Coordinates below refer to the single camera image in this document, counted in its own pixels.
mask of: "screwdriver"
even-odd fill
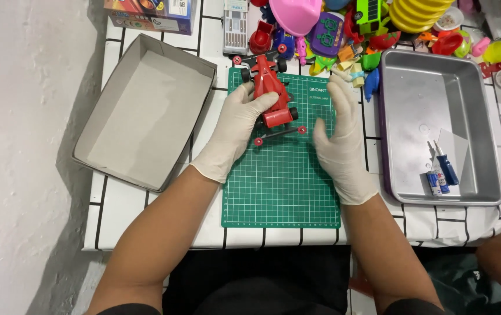
[[[439,161],[439,165],[441,165],[441,170],[443,171],[443,175],[445,175],[445,180],[449,186],[455,186],[459,184],[459,179],[457,178],[457,174],[451,165],[451,162],[447,159],[447,154],[443,154],[443,150],[439,147],[436,140],[435,142],[435,150],[437,151],[437,160]]]

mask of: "blue screwdriver handle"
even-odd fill
[[[439,165],[441,165],[441,170],[443,171],[443,175],[445,175],[447,184],[449,186],[458,185],[459,179],[457,178],[457,173],[455,173],[451,162],[447,159],[447,154],[438,155],[437,160],[439,161]]]

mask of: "metal tray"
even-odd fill
[[[386,191],[405,204],[500,204],[501,170],[478,64],[392,49],[379,67]],[[437,140],[441,128],[467,139],[468,151],[460,184],[434,197],[425,175],[433,154],[428,141]]]

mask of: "white tiled table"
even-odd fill
[[[227,96],[227,72],[232,66],[231,60],[221,53],[222,1],[202,0],[198,2],[198,17],[192,36],[170,33],[143,31],[144,34],[163,40],[168,44],[182,48],[218,65],[218,82],[213,89],[212,104],[199,134],[193,138],[192,156],[198,155],[209,140],[218,119],[223,100]],[[261,16],[258,8],[251,6],[248,25],[255,25]],[[478,32],[470,18],[465,19],[462,28],[478,40]],[[249,35],[254,27],[249,27]],[[107,82],[117,64],[121,53],[126,50],[140,31],[107,27],[107,42],[104,55],[103,83]],[[398,49],[414,50],[408,45],[399,45]],[[288,73],[308,75],[307,66],[300,66],[296,60],[288,62]],[[498,145],[501,163],[501,89],[495,86],[492,78],[485,80],[488,105],[492,118],[493,131]],[[380,183],[380,135],[378,108],[374,99],[365,102],[362,91],[356,89],[361,105],[359,121],[364,128],[364,146],[367,154],[365,166],[372,180]],[[192,248],[234,248],[261,246],[299,246],[313,244],[345,244],[344,224],[336,229],[254,229],[223,228],[220,224],[222,192],[213,199],[200,226]],[[499,207],[434,207],[400,204],[384,190],[381,190],[389,210],[407,239],[415,246],[464,246],[469,242],[487,238],[501,232],[501,206]],[[157,195],[133,185],[108,178],[95,171],[91,189],[89,215],[84,243],[84,250],[112,250],[121,234],[143,208]]]

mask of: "latex glove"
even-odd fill
[[[317,118],[313,130],[317,157],[332,177],[340,203],[363,204],[378,191],[361,161],[363,137],[358,125],[358,101],[337,75],[330,76],[327,89],[336,110],[336,126],[329,139],[324,120]]]
[[[202,152],[191,162],[210,179],[225,183],[227,174],[247,149],[254,122],[278,101],[278,94],[270,92],[252,100],[254,83],[243,83],[225,99],[218,124]]]

